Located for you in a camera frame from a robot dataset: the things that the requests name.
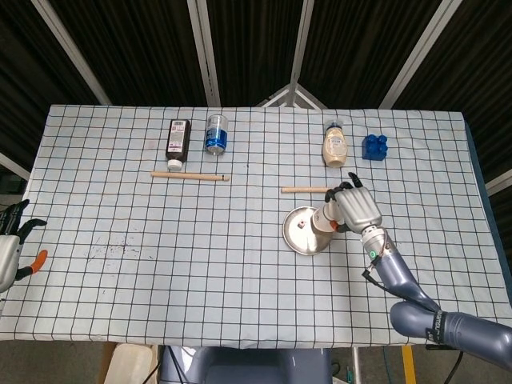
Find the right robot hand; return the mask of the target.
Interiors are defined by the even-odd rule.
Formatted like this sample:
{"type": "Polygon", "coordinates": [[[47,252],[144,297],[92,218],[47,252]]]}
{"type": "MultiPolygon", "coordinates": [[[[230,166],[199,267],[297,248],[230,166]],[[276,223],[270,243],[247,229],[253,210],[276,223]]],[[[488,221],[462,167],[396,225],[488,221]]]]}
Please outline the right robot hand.
{"type": "Polygon", "coordinates": [[[350,182],[326,192],[323,212],[333,232],[361,234],[367,227],[380,226],[382,213],[359,177],[353,172],[348,175],[350,182]]]}

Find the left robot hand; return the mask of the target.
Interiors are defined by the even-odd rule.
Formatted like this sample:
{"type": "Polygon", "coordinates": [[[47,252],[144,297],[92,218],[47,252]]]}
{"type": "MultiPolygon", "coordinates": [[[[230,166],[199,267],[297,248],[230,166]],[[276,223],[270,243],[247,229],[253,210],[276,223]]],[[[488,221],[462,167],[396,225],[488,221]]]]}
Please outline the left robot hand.
{"type": "Polygon", "coordinates": [[[0,212],[0,294],[15,282],[39,272],[48,257],[48,251],[41,250],[29,266],[19,266],[21,251],[28,235],[36,226],[47,224],[42,219],[32,218],[20,225],[23,211],[29,203],[30,200],[25,199],[0,212]]]}

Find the white paper cup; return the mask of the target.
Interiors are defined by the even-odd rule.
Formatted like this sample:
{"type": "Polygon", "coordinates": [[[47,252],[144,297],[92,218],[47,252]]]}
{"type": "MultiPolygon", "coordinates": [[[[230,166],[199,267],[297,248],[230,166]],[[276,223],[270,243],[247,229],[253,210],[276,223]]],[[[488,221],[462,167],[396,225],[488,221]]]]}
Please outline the white paper cup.
{"type": "Polygon", "coordinates": [[[342,231],[345,220],[336,201],[330,200],[316,209],[312,215],[312,224],[318,231],[334,233],[342,231]]]}

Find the silver metal plate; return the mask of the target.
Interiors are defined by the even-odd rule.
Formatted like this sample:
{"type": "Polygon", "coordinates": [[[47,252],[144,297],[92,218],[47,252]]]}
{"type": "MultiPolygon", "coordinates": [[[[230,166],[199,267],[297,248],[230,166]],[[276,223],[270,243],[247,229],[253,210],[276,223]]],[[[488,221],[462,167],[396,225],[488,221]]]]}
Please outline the silver metal plate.
{"type": "Polygon", "coordinates": [[[310,206],[296,208],[288,213],[283,226],[282,235],[286,244],[295,252],[303,255],[315,255],[324,251],[333,237],[333,233],[318,231],[312,224],[312,215],[316,211],[310,206]],[[303,222],[302,229],[298,224],[303,222]]]}

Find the blue toy building brick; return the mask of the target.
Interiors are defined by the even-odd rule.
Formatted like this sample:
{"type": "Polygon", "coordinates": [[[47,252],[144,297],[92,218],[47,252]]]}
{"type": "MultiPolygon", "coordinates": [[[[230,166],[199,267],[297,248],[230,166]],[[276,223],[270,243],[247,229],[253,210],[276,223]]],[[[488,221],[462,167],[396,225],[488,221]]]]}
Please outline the blue toy building brick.
{"type": "Polygon", "coordinates": [[[382,161],[387,156],[387,136],[370,134],[362,141],[362,158],[371,161],[382,161]]]}

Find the cream mayonnaise squeeze bottle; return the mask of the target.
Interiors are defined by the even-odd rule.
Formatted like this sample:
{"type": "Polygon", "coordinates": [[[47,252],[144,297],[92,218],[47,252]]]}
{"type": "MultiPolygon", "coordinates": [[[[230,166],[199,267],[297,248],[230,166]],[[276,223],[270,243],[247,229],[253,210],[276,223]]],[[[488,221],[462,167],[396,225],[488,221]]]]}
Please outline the cream mayonnaise squeeze bottle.
{"type": "Polygon", "coordinates": [[[342,122],[333,120],[326,124],[322,146],[325,164],[331,168],[341,168],[346,163],[348,146],[342,129],[342,122]]]}

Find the light blue checked tablecloth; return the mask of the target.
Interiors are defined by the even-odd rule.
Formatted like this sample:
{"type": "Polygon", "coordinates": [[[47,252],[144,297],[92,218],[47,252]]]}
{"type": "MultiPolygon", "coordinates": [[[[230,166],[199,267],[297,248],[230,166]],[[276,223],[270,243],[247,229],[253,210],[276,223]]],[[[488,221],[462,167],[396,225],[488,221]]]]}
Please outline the light blue checked tablecloth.
{"type": "Polygon", "coordinates": [[[26,198],[33,230],[20,262],[43,268],[0,295],[0,340],[92,340],[184,346],[401,344],[396,298],[367,283],[360,237],[315,256],[282,237],[286,215],[349,172],[370,190],[421,287],[446,311],[512,324],[489,205],[459,112],[225,108],[228,145],[204,149],[207,108],[52,106],[26,198]],[[191,123],[188,158],[168,170],[173,119],[191,123]],[[322,156],[342,122],[346,163],[322,156]],[[363,139],[387,136],[382,161],[363,139]],[[226,174],[228,182],[151,171],[226,174]]]}

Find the blue soda can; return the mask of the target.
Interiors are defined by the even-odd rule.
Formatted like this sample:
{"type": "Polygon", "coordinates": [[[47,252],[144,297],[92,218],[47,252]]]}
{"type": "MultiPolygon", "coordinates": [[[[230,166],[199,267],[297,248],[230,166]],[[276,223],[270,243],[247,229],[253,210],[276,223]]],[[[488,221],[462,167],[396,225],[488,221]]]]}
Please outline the blue soda can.
{"type": "Polygon", "coordinates": [[[223,154],[227,144],[228,119],[221,114],[211,115],[206,122],[205,149],[212,155],[223,154]]]}

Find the cream plastic container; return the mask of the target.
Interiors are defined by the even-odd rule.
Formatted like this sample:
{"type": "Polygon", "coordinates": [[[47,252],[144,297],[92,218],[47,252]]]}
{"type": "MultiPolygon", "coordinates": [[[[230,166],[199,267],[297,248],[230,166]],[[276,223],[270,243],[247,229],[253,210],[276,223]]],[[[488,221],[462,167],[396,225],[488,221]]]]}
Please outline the cream plastic container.
{"type": "Polygon", "coordinates": [[[160,363],[159,352],[159,346],[117,344],[103,384],[158,384],[158,369],[146,379],[160,363]]]}

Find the wooden stick with black band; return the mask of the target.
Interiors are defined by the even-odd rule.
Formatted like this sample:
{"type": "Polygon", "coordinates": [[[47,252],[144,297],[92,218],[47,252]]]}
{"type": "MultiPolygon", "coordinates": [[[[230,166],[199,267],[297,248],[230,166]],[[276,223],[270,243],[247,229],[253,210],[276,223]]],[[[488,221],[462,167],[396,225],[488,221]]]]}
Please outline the wooden stick with black band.
{"type": "Polygon", "coordinates": [[[199,180],[199,181],[222,181],[228,182],[230,176],[226,174],[198,174],[198,173],[184,173],[184,172],[159,172],[151,171],[150,175],[153,178],[173,178],[183,180],[199,180]]]}

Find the dark brown white-capped bottle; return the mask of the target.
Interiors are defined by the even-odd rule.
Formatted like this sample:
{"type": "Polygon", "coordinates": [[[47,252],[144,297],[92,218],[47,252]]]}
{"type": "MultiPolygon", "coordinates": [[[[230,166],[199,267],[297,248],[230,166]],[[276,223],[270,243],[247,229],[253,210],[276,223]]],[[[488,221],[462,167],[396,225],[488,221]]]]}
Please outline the dark brown white-capped bottle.
{"type": "Polygon", "coordinates": [[[168,170],[180,170],[188,158],[191,123],[187,119],[173,119],[166,144],[168,170]]]}

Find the grey-blue robot torso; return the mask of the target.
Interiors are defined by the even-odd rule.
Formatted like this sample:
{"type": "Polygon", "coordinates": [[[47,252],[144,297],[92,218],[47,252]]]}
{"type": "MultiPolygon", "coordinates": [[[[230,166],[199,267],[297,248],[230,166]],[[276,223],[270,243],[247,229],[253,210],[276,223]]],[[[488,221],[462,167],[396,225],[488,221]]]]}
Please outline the grey-blue robot torso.
{"type": "Polygon", "coordinates": [[[159,384],[332,384],[329,349],[168,346],[159,384]]]}

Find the white metal side rail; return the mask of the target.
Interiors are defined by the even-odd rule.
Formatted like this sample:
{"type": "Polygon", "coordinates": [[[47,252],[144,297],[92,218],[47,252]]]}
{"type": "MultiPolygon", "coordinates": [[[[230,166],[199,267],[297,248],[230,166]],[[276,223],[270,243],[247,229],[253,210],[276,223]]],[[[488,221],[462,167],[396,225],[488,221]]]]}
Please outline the white metal side rail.
{"type": "Polygon", "coordinates": [[[489,196],[497,194],[502,190],[512,186],[512,169],[493,178],[486,184],[486,192],[489,196]]]}
{"type": "Polygon", "coordinates": [[[30,172],[0,152],[0,165],[24,180],[30,179],[30,172]]]}

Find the white triangular frame brace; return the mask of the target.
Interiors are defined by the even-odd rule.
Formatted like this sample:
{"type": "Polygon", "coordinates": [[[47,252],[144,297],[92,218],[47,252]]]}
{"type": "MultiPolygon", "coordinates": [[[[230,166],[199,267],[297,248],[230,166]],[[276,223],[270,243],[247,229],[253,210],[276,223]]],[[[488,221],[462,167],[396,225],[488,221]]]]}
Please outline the white triangular frame brace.
{"type": "Polygon", "coordinates": [[[299,109],[325,110],[327,106],[300,84],[288,84],[263,99],[257,107],[293,107],[299,109]]]}

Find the white metal frame post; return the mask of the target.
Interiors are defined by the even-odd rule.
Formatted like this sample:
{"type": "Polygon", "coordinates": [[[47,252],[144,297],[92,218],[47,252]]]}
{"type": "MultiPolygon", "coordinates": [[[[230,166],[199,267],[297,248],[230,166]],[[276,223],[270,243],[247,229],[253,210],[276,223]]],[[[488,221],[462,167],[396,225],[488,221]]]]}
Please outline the white metal frame post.
{"type": "Polygon", "coordinates": [[[207,0],[187,0],[190,23],[194,35],[198,63],[202,76],[206,102],[209,107],[222,105],[214,58],[207,0]]]}
{"type": "Polygon", "coordinates": [[[302,63],[306,51],[306,44],[314,9],[314,3],[315,0],[302,1],[302,12],[298,27],[298,35],[295,44],[294,60],[290,77],[290,92],[293,92],[297,88],[298,80],[302,71],[302,63]]]}
{"type": "Polygon", "coordinates": [[[107,106],[111,105],[112,101],[49,0],[30,0],[30,2],[99,103],[107,106]]]}
{"type": "Polygon", "coordinates": [[[390,110],[401,96],[424,59],[441,36],[463,0],[441,0],[420,38],[414,45],[396,79],[386,92],[379,109],[390,110]]]}

